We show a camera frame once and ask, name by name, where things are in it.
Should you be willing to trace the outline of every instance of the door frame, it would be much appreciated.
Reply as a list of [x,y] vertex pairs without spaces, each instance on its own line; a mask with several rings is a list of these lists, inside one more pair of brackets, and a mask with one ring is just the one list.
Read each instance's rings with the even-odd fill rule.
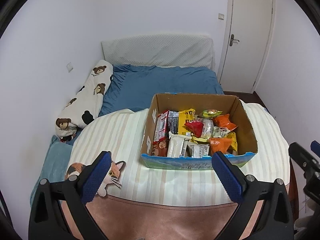
[[[257,87],[257,84],[259,82],[259,78],[261,76],[261,73],[264,68],[266,58],[267,58],[267,55],[269,52],[270,43],[271,43],[271,39],[272,39],[272,33],[273,33],[273,26],[274,26],[274,21],[275,21],[275,15],[276,15],[275,12],[276,12],[276,0],[272,0],[272,14],[271,14],[271,24],[270,24],[270,30],[269,30],[269,35],[268,35],[268,41],[267,41],[266,49],[263,54],[263,58],[262,58],[261,66],[259,68],[258,75],[257,75],[257,77],[254,81],[253,87],[251,89],[251,93],[253,93],[253,91]],[[218,78],[219,82],[221,80],[222,71],[223,71],[224,63],[226,61],[227,52],[228,52],[228,48],[229,48],[229,40],[230,40],[231,24],[232,24],[232,13],[233,13],[233,0],[228,0],[226,30],[224,33],[220,64],[219,64],[218,74],[217,74],[217,78]]]

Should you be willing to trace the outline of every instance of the cat whiskers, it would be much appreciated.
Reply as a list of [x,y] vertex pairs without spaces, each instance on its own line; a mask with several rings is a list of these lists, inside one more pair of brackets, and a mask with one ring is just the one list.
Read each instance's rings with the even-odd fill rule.
[[113,182],[113,184],[115,184],[118,188],[121,188],[122,187],[122,185],[118,182],[118,181],[116,181],[116,180],[114,180],[115,178],[111,178],[111,181]]

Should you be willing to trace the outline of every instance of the door handle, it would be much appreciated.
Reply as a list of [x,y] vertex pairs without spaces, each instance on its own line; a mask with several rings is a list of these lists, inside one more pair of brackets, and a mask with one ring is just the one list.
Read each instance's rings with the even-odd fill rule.
[[235,39],[235,35],[234,35],[234,34],[231,34],[230,46],[232,46],[233,41],[238,41],[238,42],[240,42],[239,40],[236,40],[236,39]]

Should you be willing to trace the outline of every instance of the cat illustration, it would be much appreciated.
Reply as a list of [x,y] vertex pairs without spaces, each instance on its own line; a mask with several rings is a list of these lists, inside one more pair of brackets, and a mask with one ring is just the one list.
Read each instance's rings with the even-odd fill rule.
[[[107,191],[106,191],[106,186],[108,184],[115,184],[118,188],[121,188],[121,184],[118,182],[118,179],[120,177],[120,173],[122,168],[124,168],[125,166],[125,162],[121,161],[121,162],[117,162],[115,163],[114,161],[112,161],[111,163],[111,167],[108,171],[108,173],[106,174],[106,176],[103,179],[103,182],[101,183],[97,193],[99,194],[99,196],[101,197],[105,197],[107,195]],[[67,178],[69,178],[71,175],[79,175],[84,168],[86,167],[86,165],[82,164],[82,163],[73,163],[70,165],[69,169],[67,170],[67,173],[65,175],[65,180]]]

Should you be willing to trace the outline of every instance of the cardboard box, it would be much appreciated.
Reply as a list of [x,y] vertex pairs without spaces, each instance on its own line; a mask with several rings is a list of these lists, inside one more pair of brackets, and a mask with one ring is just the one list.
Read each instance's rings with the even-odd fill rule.
[[245,113],[238,97],[212,94],[156,94],[153,96],[149,108],[144,138],[141,146],[141,157],[148,168],[168,170],[212,170],[211,158],[168,158],[150,156],[152,142],[159,113],[166,109],[183,111],[189,108],[196,110],[196,114],[206,109],[217,109],[222,114],[230,114],[230,120],[238,125],[235,129],[238,154],[228,154],[228,160],[238,167],[246,164],[258,152],[258,145],[252,125]]

